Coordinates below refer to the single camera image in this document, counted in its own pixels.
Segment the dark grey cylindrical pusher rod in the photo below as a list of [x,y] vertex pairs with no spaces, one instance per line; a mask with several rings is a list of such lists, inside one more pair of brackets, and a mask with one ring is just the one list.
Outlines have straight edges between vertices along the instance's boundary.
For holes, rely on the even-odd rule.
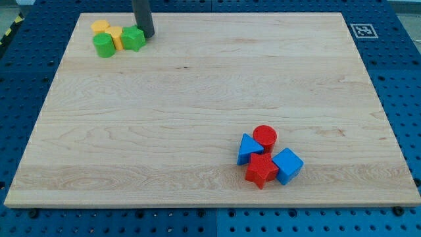
[[144,37],[153,37],[155,28],[149,0],[132,0],[132,9],[137,27],[143,31]]

